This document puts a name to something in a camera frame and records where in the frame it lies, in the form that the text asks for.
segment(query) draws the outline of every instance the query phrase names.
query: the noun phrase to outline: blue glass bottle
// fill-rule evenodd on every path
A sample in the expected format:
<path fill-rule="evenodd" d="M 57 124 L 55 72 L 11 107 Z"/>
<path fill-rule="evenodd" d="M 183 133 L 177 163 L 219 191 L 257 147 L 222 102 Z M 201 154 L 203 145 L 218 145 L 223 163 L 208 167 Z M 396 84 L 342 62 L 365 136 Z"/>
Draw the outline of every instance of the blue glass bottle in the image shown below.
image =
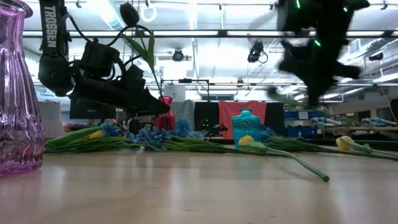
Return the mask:
<path fill-rule="evenodd" d="M 251 136 L 255 141 L 259 140 L 260 117 L 252 115 L 252 109 L 240 109 L 240 115 L 232 117 L 232 128 L 234 133 L 235 149 L 243 136 Z"/>

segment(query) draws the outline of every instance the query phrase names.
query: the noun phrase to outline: purple glass vase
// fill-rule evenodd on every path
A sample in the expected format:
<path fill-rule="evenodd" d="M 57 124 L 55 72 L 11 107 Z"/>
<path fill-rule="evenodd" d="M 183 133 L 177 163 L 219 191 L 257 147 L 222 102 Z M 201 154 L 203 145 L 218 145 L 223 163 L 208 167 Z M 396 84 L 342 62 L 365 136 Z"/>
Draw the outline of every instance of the purple glass vase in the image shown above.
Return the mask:
<path fill-rule="evenodd" d="M 0 0 L 0 177 L 42 166 L 44 130 L 22 47 L 32 14 L 21 0 Z"/>

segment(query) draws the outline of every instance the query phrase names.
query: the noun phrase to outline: table surface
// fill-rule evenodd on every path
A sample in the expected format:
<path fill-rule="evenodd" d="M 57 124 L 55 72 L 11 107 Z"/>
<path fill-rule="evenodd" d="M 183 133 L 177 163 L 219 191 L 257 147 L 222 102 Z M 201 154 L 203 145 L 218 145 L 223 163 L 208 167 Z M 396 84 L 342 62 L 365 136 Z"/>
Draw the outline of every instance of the table surface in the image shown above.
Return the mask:
<path fill-rule="evenodd" d="M 398 164 L 343 155 L 105 152 L 45 156 L 0 179 L 1 223 L 396 224 Z"/>

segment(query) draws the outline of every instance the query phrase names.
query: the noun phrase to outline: glass vase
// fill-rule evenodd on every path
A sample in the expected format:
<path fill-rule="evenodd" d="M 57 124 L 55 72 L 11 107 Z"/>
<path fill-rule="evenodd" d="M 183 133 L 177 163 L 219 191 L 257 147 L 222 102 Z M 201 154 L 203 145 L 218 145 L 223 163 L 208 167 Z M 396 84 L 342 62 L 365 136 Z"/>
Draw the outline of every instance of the glass vase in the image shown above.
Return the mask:
<path fill-rule="evenodd" d="M 260 117 L 252 115 L 252 109 L 240 109 L 240 115 L 232 117 L 235 149 L 241 150 L 239 140 L 244 136 L 251 136 L 259 140 Z"/>
<path fill-rule="evenodd" d="M 163 102 L 170 106 L 172 104 L 173 98 L 170 96 L 163 96 Z M 164 129 L 166 131 L 174 130 L 175 119 L 174 119 L 174 112 L 170 108 L 169 112 L 159 114 L 155 118 L 155 127 L 159 128 L 160 130 Z"/>
<path fill-rule="evenodd" d="M 0 0 L 0 177 L 42 166 L 45 136 L 22 46 L 32 14 L 21 0 Z"/>

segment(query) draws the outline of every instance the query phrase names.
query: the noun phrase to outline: small red vase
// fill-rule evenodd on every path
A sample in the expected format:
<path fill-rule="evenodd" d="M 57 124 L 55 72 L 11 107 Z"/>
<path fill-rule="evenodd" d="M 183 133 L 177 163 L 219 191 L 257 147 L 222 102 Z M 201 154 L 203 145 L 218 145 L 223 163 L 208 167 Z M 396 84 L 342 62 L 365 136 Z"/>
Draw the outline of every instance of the small red vase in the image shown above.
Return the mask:
<path fill-rule="evenodd" d="M 164 103 L 166 105 L 171 105 L 173 98 L 169 96 L 163 96 Z M 155 127 L 159 128 L 160 130 L 164 129 L 167 131 L 174 130 L 174 112 L 170 108 L 169 112 L 164 113 L 164 114 L 159 114 L 155 117 Z"/>

